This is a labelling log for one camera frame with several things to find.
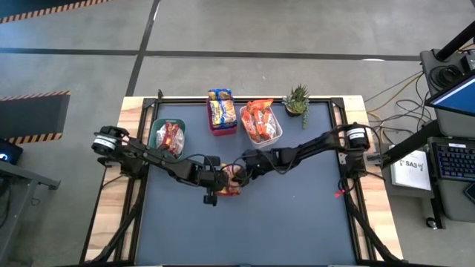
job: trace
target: pink plastic bin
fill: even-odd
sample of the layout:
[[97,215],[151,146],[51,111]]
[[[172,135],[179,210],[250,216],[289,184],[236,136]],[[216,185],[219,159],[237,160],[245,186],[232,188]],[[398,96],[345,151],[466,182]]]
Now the pink plastic bin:
[[228,135],[228,134],[236,134],[236,131],[238,130],[238,125],[234,126],[233,128],[229,128],[229,129],[214,129],[213,128],[213,123],[211,121],[211,107],[209,107],[209,99],[206,99],[206,109],[208,110],[209,130],[211,130],[211,132],[214,136],[223,136],[223,135]]

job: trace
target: potted plant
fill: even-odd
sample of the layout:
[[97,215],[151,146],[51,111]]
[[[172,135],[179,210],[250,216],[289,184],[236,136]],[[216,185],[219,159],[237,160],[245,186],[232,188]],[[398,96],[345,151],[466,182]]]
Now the potted plant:
[[287,115],[294,117],[304,115],[302,128],[306,129],[309,121],[309,91],[306,85],[299,84],[290,91],[289,96],[284,96],[285,111]]

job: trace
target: computer monitor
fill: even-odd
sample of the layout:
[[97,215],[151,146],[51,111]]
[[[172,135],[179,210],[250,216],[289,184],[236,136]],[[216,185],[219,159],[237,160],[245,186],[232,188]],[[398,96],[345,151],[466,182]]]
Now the computer monitor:
[[22,152],[23,148],[20,148],[18,145],[11,144],[0,138],[0,161],[9,162],[13,165],[16,165]]
[[455,84],[440,90],[425,105],[446,111],[475,116],[475,70]]

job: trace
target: concrete floor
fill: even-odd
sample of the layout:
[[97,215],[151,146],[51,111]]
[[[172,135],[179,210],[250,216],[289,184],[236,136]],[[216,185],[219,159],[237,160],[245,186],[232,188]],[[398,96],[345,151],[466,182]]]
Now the concrete floor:
[[[114,0],[93,7],[0,24],[0,47],[139,50],[153,0]],[[417,55],[441,47],[475,15],[469,0],[162,0],[148,50],[205,50]],[[135,56],[0,54],[0,96],[71,90],[64,137],[24,145],[22,165],[60,179],[60,190],[39,191],[15,258],[34,266],[77,263],[103,172],[90,149],[92,133],[114,124]],[[311,94],[368,98],[420,70],[418,62],[306,59],[197,59],[145,57],[135,96],[285,94],[300,82]],[[427,90],[424,79],[420,91]],[[367,103],[371,109],[392,90]],[[399,99],[417,99],[414,87]],[[393,103],[383,117],[401,110]],[[416,128],[399,119],[390,127]],[[405,133],[389,133],[402,141]],[[472,266],[475,225],[448,221],[425,227],[419,201],[390,197],[404,258],[413,263]]]

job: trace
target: hazard stripe tape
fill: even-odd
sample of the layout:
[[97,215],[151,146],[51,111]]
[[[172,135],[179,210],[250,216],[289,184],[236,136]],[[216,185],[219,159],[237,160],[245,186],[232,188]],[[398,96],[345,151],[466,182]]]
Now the hazard stripe tape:
[[101,4],[101,3],[106,3],[108,1],[112,0],[85,0],[85,1],[78,1],[76,3],[71,3],[71,4],[65,4],[62,6],[58,7],[50,7],[42,10],[35,10],[31,11],[28,13],[23,13],[23,14],[18,14],[18,15],[12,15],[4,18],[0,18],[0,24],[2,23],[7,23],[7,22],[15,22],[18,20],[22,19],[30,19],[30,18],[35,18],[38,16],[44,16],[48,14],[53,14],[53,13],[59,13],[59,12],[64,12],[68,10],[74,10],[76,8],[81,8],[81,7],[87,7],[95,4]]
[[70,91],[59,91],[59,92],[49,92],[49,93],[32,93],[23,96],[6,96],[0,98],[0,101],[10,101],[10,100],[20,100],[20,99],[31,99],[38,97],[47,97],[47,96],[62,96],[62,95],[71,95]]
[[11,137],[7,141],[15,144],[27,144],[32,142],[46,142],[46,141],[53,141],[59,140],[62,137],[62,133],[43,133],[43,134],[35,134],[33,136],[18,136],[18,137]]

